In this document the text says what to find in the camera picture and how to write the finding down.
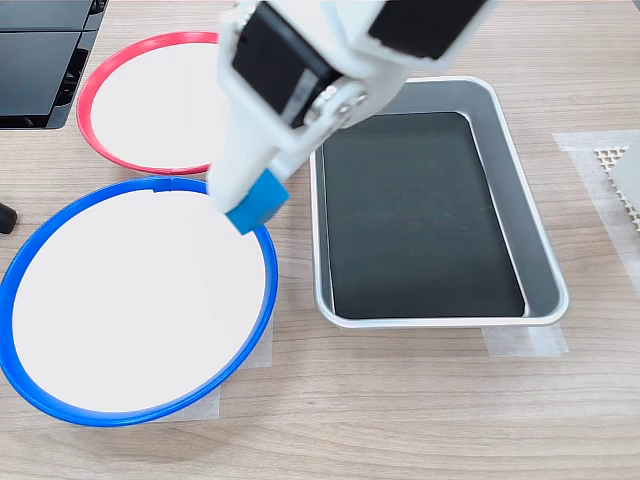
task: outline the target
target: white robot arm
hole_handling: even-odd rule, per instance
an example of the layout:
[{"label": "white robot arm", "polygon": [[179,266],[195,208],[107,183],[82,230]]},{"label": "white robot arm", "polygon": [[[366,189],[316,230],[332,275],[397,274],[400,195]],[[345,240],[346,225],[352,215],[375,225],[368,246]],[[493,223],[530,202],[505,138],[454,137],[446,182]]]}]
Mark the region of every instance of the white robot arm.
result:
[{"label": "white robot arm", "polygon": [[282,186],[333,132],[375,114],[412,70],[441,69],[488,15],[488,0],[242,2],[222,28],[229,100],[207,182],[240,233],[287,200]]}]

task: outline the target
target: white tape strip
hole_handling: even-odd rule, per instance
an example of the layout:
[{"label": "white tape strip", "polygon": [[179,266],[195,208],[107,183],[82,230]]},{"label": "white tape strip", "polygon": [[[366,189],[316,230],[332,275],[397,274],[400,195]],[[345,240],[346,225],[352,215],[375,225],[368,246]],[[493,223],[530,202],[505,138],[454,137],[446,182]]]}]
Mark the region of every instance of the white tape strip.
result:
[{"label": "white tape strip", "polygon": [[212,420],[220,416],[220,389],[216,388],[206,397],[201,398],[176,413],[159,418],[156,422],[189,422],[193,420]]},{"label": "white tape strip", "polygon": [[[272,365],[273,358],[273,319],[267,325],[258,344],[251,355],[238,370],[247,368],[263,368]],[[213,392],[197,402],[171,415],[156,420],[157,422],[189,422],[194,420],[213,420],[220,417],[220,389],[224,383]]]},{"label": "white tape strip", "polygon": [[482,336],[492,357],[557,357],[569,351],[559,323],[549,327],[486,327]]},{"label": "white tape strip", "polygon": [[594,153],[596,149],[607,145],[629,145],[638,142],[640,130],[561,133],[555,134],[554,138],[560,149],[567,152],[573,160],[627,275],[635,289],[640,292],[638,234]]}]

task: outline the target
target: red rim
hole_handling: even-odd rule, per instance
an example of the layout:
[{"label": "red rim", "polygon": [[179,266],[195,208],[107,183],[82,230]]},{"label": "red rim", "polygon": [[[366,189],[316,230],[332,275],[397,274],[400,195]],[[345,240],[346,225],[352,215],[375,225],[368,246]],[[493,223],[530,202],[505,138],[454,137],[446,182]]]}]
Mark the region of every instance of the red rim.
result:
[{"label": "red rim", "polygon": [[155,173],[159,175],[187,175],[190,173],[202,173],[206,172],[209,168],[209,164],[200,165],[197,167],[187,168],[155,168],[155,167],[143,167],[140,165],[134,165],[129,162],[116,157],[107,148],[100,143],[98,137],[96,137],[93,131],[93,125],[91,125],[91,107],[93,106],[93,100],[98,93],[98,90],[104,83],[104,81],[111,75],[116,69],[132,60],[135,57],[142,55],[143,53],[157,50],[158,48],[170,47],[173,45],[182,45],[184,43],[218,43],[218,34],[213,32],[177,32],[167,33],[164,35],[158,35],[157,37],[147,38],[141,42],[134,43],[124,50],[120,50],[118,53],[110,57],[106,62],[100,65],[95,72],[89,77],[85,83],[80,96],[78,97],[78,126],[80,132],[87,140],[89,145],[102,155],[107,160],[117,163],[126,168],[137,170],[139,172]]}]

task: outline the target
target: metal tray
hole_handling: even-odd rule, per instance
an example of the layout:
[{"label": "metal tray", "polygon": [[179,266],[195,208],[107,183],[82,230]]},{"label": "metal tray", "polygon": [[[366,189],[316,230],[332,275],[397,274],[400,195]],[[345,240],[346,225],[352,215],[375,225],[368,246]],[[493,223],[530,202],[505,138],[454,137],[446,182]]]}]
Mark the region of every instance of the metal tray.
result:
[{"label": "metal tray", "polygon": [[542,326],[558,321],[569,306],[567,286],[540,221],[494,90],[486,82],[473,77],[413,79],[379,115],[436,112],[458,113],[469,124],[488,186],[489,202],[499,224],[500,242],[504,241],[524,302],[522,315],[432,317],[424,314],[420,318],[346,318],[337,314],[323,147],[311,157],[314,289],[318,309],[331,322],[345,328]]}]

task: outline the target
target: wood grain surface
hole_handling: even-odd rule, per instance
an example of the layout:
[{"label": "wood grain surface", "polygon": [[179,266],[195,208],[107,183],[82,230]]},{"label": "wood grain surface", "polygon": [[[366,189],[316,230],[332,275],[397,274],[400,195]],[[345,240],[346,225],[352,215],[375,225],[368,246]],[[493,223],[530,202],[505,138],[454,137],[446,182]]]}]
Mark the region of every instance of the wood grain surface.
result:
[{"label": "wood grain surface", "polygon": [[[87,74],[154,34],[215,30],[229,6],[113,2]],[[640,478],[640,302],[552,137],[640,128],[640,14],[631,1],[503,2],[448,73],[498,93],[569,284],[569,353],[491,358],[477,329],[332,326],[312,298],[303,168],[269,224],[273,366],[235,373],[219,420],[115,430],[49,418],[1,377],[0,479]],[[58,131],[0,132],[0,201],[20,214],[0,272],[60,208],[133,176],[92,151],[73,113]]]}]

